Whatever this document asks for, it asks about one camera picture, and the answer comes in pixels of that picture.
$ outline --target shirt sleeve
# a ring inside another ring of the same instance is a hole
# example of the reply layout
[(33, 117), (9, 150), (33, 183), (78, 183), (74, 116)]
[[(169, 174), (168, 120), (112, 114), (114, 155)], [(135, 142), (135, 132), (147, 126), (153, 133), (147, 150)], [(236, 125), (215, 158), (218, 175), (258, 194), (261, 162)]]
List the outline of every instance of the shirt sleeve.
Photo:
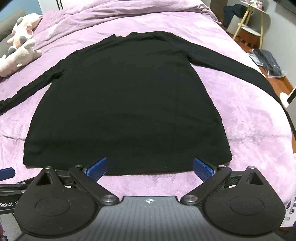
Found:
[(211, 49), (191, 43), (172, 33), (156, 31), (151, 34), (169, 42), (173, 47), (181, 50), (192, 64), (223, 71), (239, 79), (245, 80), (264, 90), (277, 102), (281, 103), (279, 97), (274, 92), (272, 85), (257, 70)]
[(22, 103), (30, 96), (35, 94), (38, 90), (50, 84), (52, 81), (59, 79), (63, 75), (64, 69), (73, 60), (74, 56), (77, 55), (77, 51), (73, 52), (65, 59), (60, 60), (55, 66), (45, 71), (37, 79), (22, 87), (12, 98), (0, 101), (0, 115)]

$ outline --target gray plush ear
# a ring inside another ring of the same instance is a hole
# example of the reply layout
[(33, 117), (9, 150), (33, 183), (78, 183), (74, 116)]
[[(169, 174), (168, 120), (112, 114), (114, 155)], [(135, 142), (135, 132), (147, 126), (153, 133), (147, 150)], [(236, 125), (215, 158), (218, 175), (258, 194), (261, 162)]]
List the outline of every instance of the gray plush ear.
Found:
[(8, 49), (8, 54), (12, 54), (12, 53), (14, 53), (16, 51), (16, 49), (13, 47), (13, 46), (11, 46), (11, 47), (9, 47), (9, 49)]
[(20, 36), (20, 44), (23, 45), (27, 41), (27, 38), (25, 36)]
[(20, 23), (22, 22), (22, 19), (23, 19), (23, 17), (20, 17), (20, 18), (17, 20), (17, 25), (20, 25)]

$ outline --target wooden floor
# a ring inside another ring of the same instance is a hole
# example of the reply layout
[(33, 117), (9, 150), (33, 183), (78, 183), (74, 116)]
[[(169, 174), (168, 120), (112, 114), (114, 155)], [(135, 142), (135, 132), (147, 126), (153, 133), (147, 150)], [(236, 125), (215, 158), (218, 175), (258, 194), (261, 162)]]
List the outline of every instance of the wooden floor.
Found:
[[(235, 42), (247, 53), (250, 53), (249, 50), (251, 47), (246, 46), (244, 42), (241, 42), (239, 38), (235, 39)], [(263, 67), (259, 67), (262, 73), (267, 76), (267, 73)], [(270, 82), (272, 87), (274, 88), (274, 91), (277, 95), (279, 95), (281, 92), (284, 92), (286, 94), (290, 94), (293, 90), (293, 86), (289, 82), (289, 80), (286, 77), (283, 78), (267, 78), (267, 80)], [(292, 137), (292, 147), (293, 147), (293, 153), (296, 153), (296, 141), (294, 136)]]

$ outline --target white wardrobe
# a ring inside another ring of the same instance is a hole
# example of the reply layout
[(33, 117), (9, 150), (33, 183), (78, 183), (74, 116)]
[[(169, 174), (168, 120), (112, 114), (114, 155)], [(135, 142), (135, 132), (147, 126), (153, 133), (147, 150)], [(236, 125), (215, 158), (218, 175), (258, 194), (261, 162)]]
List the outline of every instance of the white wardrobe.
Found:
[(83, 0), (38, 0), (42, 14), (47, 11), (62, 10), (72, 5), (85, 2)]

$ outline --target purple bedspread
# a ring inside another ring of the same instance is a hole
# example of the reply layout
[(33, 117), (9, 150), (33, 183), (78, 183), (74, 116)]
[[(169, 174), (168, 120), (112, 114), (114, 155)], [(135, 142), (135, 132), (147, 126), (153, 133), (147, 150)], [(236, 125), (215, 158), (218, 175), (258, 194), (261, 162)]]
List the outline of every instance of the purple bedspread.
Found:
[[(150, 31), (172, 32), (259, 71), (200, 0), (96, 0), (44, 15), (34, 36), (36, 49), (40, 48), (43, 56), (2, 80), (0, 100), (12, 97), (77, 49), (112, 34), (126, 36), (131, 32)], [(97, 68), (99, 81), (99, 64)], [(194, 66), (194, 69), (222, 117), (233, 155), (229, 166), (233, 170), (256, 166), (287, 204), (294, 195), (296, 173), (291, 129), (281, 106), (263, 90), (241, 79), (203, 67)], [(0, 116), (0, 169), (16, 170), (14, 178), (2, 183), (16, 183), (40, 171), (23, 165), (23, 147), (32, 116), (48, 87)], [(193, 172), (183, 172), (103, 176), (99, 183), (119, 197), (177, 195), (180, 198), (201, 180)]]

